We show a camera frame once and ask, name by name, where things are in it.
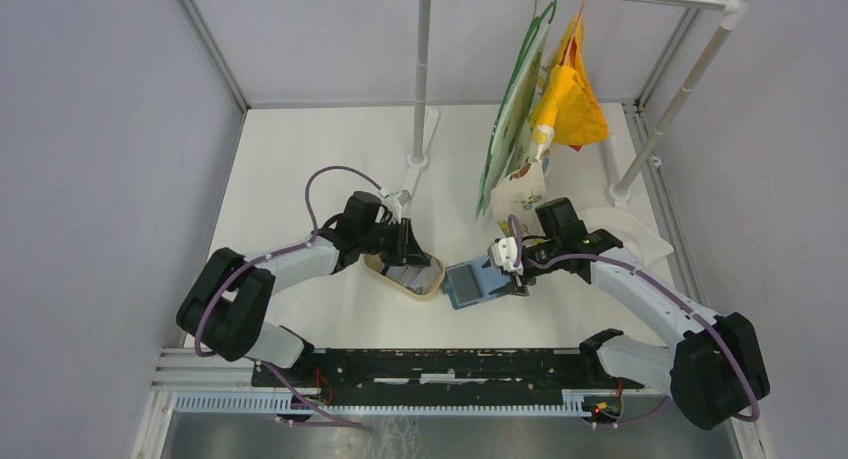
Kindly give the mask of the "beige oval card tray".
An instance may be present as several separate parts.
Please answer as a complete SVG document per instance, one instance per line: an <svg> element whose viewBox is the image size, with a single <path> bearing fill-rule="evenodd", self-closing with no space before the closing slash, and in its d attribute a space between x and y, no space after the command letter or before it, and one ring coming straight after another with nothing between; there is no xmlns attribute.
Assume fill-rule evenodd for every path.
<svg viewBox="0 0 848 459"><path fill-rule="evenodd" d="M444 264L426 253L429 266L388 266L377 255L365 255L365 267L378 279L418 301L430 300L441 291L446 276Z"/></svg>

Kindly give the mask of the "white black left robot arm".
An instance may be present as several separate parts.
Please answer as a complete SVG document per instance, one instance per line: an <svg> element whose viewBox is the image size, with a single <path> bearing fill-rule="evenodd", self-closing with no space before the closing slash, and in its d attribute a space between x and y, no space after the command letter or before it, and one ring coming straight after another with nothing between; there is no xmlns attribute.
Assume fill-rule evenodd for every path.
<svg viewBox="0 0 848 459"><path fill-rule="evenodd" d="M253 259L230 248L207 260L176 314L176 324L211 354L276 366L290 386L314 373L313 345L266 320L271 298L307 280L331 276L375 256L385 266L425 268L434 258L418 244L410 219L378 196L354 192L308 244L269 251Z"/></svg>

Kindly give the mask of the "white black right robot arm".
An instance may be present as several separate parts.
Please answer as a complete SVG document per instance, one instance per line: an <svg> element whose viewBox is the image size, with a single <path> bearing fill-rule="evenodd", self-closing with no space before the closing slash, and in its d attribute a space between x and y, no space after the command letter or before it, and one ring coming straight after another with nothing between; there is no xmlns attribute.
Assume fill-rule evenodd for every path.
<svg viewBox="0 0 848 459"><path fill-rule="evenodd" d="M661 340L655 346L607 329L584 340L580 379L602 387L613 378L652 388L672 400L694 426L710 430L728 419L753 423L770 392L754 325L742 314L722 316L664 283L605 229L589 231L571 202L536 210L542 234L527 245L518 219L490 245L492 264L515 286L567 272L624 305Z"/></svg>

